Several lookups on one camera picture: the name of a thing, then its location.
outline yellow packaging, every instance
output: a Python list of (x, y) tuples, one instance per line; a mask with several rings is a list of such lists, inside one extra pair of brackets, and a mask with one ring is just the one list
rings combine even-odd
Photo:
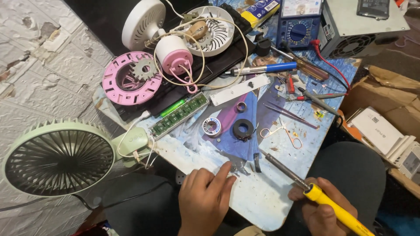
[(242, 12), (241, 16), (251, 23), (252, 28), (255, 28), (260, 26), (268, 17), (276, 13), (280, 8), (280, 1), (281, 0), (273, 0), (266, 5), (262, 5), (266, 3), (265, 1), (257, 1), (254, 5), (249, 6)]

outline multimeter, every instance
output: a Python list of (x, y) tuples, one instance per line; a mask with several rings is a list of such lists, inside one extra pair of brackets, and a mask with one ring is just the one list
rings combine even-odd
[(304, 49), (317, 39), (324, 0), (282, 0), (278, 17), (276, 46)]

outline table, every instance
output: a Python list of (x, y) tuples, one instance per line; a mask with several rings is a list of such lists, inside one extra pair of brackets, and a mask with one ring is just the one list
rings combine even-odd
[[(220, 0), (218, 4), (223, 2), (230, 4), (239, 11), (247, 7), (247, 5), (238, 0)], [(275, 42), (277, 20), (278, 16), (272, 17), (265, 25), (255, 29), (249, 35), (252, 37), (263, 31), (265, 36)], [(333, 69), (324, 62), (316, 59), (314, 51), (299, 52), (298, 54), (333, 72)], [(248, 63), (266, 65), (268, 63), (281, 62), (282, 57), (277, 58), (269, 55), (262, 58), (251, 55), (247, 60)], [(357, 66), (354, 65), (357, 62), (355, 59), (331, 60), (330, 62), (344, 73), (349, 82), (352, 81), (357, 70)], [(300, 71), (298, 75), (311, 92), (319, 94), (345, 92), (344, 87), (333, 78), (321, 83), (308, 78), (301, 74)], [(332, 123), (333, 115), (322, 111), (312, 105), (311, 102), (286, 102), (285, 97), (287, 95), (285, 94), (284, 85), (281, 85), (279, 80), (273, 77), (275, 74), (268, 74), (268, 76), (270, 76), (271, 83), (267, 86), (256, 89), (220, 106), (207, 106), (156, 142), (155, 151), (184, 173), (190, 173), (193, 169), (202, 167), (217, 173), (220, 166), (230, 160), (235, 166), (234, 174), (238, 178), (233, 186), (229, 206), (260, 229), (274, 231), (281, 227), (292, 205), (292, 202), (287, 197), (292, 180), (272, 166), (265, 158), (260, 159), (262, 173), (254, 172), (253, 154), (260, 152), (260, 150), (268, 152), (300, 177), (305, 178)], [(237, 83), (252, 77), (254, 75), (244, 76)], [(220, 76), (211, 85), (228, 84), (232, 79), (234, 77)], [(275, 88), (276, 85), (280, 85), (280, 90), (282, 91), (277, 90)], [(204, 94), (208, 97), (221, 90), (208, 91), (204, 88)], [(97, 87), (92, 98), (95, 107), (121, 127), (128, 129), (131, 124), (120, 119), (100, 86)], [(338, 108), (342, 99), (342, 97), (328, 99), (325, 102), (331, 107)], [(238, 114), (235, 112), (235, 108), (240, 101), (247, 104), (247, 110)], [(292, 133), (296, 133), (302, 140), (303, 147), (301, 149), (293, 148), (289, 137), (283, 129), (266, 139), (260, 137), (259, 132), (261, 129), (269, 128), (274, 130), (281, 125), (278, 119), (279, 114), (264, 107), (263, 104), (267, 103), (267, 101), (272, 101), (319, 127), (318, 129), (313, 129), (288, 117), (281, 116), (286, 123), (287, 129)], [(316, 115), (317, 111), (324, 114), (324, 116), (322, 118), (318, 117)], [(221, 121), (222, 134), (218, 136), (221, 142), (204, 135), (201, 124), (208, 117), (217, 117)], [(231, 126), (233, 122), (241, 118), (252, 121), (254, 127), (257, 127), (258, 124), (257, 131), (252, 135), (252, 139), (247, 142), (237, 140), (232, 134)], [(137, 126), (147, 130), (148, 127), (158, 120), (159, 118), (152, 117), (138, 123)]]

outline gear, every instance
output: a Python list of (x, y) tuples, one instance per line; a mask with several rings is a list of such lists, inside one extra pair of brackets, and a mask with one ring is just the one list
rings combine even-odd
[(146, 81), (147, 79), (153, 78), (158, 72), (156, 69), (155, 61), (151, 58), (147, 58), (142, 55), (141, 58), (136, 56), (139, 62), (132, 60), (134, 64), (131, 64), (132, 71), (135, 79), (139, 81)]
[[(211, 32), (207, 31), (203, 38), (197, 40), (198, 44), (201, 46), (201, 49), (205, 49), (210, 46), (213, 42), (213, 36)], [(192, 44), (195, 49), (198, 49), (197, 44)]]

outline wall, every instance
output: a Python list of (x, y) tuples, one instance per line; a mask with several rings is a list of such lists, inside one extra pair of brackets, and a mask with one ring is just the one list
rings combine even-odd
[[(27, 127), (53, 118), (86, 119), (111, 135), (121, 132), (92, 105), (111, 58), (60, 0), (0, 1), (0, 161)], [(106, 184), (82, 195), (92, 200)], [(33, 199), (0, 176), (0, 208)], [(73, 196), (42, 200), (0, 212), (0, 236), (70, 235), (89, 213)]]

